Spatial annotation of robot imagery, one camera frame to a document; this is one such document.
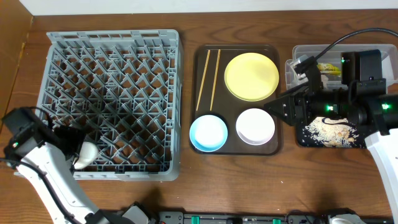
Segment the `wooden chopstick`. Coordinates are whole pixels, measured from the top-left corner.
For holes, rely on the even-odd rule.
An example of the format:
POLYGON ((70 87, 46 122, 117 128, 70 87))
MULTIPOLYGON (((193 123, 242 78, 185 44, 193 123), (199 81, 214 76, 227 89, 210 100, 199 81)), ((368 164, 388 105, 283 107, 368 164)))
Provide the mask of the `wooden chopstick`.
POLYGON ((206 77, 206 72, 207 72, 207 68, 208 68, 208 62, 209 62, 209 59, 210 59, 210 54, 211 54, 211 50, 207 50, 205 66, 204 66, 204 69, 203 69, 203 74, 202 74, 202 78, 201 78, 201 85, 200 85, 200 90, 199 90, 199 94, 198 94, 198 101, 197 101, 196 111, 198 111, 199 105, 200 105, 200 101, 201 101, 201 96, 202 96, 203 87, 204 87, 204 83, 205 83, 205 77, 206 77))
POLYGON ((216 59, 216 67, 215 67, 215 74, 214 74, 214 79, 213 79, 213 87, 212 87, 212 92, 211 92, 210 111, 213 110, 213 102, 214 102, 214 98, 215 98, 216 83, 217 83, 218 70, 219 70, 219 64, 220 64, 220 56, 221 56, 221 49, 218 49, 218 51, 217 51, 217 59, 216 59))

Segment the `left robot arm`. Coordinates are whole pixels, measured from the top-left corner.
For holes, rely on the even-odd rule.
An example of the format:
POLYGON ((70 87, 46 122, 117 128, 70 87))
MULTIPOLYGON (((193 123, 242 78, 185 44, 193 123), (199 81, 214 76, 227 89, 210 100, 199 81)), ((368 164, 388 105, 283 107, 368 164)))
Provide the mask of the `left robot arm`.
POLYGON ((87 142, 76 128, 53 129, 31 108, 18 108, 2 119, 13 137, 5 147, 3 161, 34 187, 54 223, 129 223, 117 213, 100 210, 73 176, 76 168, 97 157, 96 144, 87 142))

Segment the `white round bowl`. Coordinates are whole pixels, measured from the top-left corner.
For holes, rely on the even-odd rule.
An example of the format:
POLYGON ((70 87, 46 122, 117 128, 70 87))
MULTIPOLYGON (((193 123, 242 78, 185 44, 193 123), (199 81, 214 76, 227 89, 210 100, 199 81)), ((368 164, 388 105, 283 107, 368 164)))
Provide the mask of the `white round bowl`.
POLYGON ((245 143, 260 146, 272 139, 275 133, 275 122, 264 110, 251 108, 238 116, 236 132, 245 143))

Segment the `small white cup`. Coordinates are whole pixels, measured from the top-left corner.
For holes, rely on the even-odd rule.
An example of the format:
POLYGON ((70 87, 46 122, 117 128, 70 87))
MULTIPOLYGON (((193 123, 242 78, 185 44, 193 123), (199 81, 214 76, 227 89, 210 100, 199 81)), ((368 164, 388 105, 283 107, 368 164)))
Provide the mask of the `small white cup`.
POLYGON ((83 142, 79 156, 73 162, 74 169, 84 169, 98 157, 98 154, 99 149, 96 144, 87 141, 83 142))

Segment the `white paper napkin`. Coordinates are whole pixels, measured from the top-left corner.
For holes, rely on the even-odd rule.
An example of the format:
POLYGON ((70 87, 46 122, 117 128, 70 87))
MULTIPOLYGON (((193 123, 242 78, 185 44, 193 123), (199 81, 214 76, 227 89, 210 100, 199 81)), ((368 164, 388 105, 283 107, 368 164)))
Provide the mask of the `white paper napkin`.
POLYGON ((321 81, 323 83, 323 88, 326 90, 331 90, 329 76, 325 74, 321 74, 321 81))

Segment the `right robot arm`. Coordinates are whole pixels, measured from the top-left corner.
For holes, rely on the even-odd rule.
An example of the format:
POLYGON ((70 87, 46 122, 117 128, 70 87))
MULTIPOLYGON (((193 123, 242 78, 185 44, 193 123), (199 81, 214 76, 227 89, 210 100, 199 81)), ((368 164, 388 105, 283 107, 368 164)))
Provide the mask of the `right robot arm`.
POLYGON ((309 125, 315 118, 347 119, 364 135, 397 220, 397 95, 387 93, 379 50, 343 52, 342 84, 347 89, 325 90, 318 56, 298 59, 292 68, 307 82, 266 103, 264 110, 289 126, 309 125))

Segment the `green snack wrapper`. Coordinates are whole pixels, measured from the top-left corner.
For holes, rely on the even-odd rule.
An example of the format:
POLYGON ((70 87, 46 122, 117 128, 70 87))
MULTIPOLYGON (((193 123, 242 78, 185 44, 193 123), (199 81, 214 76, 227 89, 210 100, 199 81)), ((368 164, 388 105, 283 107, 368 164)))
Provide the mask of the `green snack wrapper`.
POLYGON ((322 75, 341 76, 341 70, 330 63, 318 63, 317 68, 322 75))

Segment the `rice and food scraps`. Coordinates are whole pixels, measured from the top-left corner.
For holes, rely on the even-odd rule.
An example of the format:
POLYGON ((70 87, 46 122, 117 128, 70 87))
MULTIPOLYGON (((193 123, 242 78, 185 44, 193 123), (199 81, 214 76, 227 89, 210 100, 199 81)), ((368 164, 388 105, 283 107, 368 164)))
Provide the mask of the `rice and food scraps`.
POLYGON ((357 129, 346 118, 317 117, 303 128, 303 134, 324 147, 351 147, 359 139, 357 129))

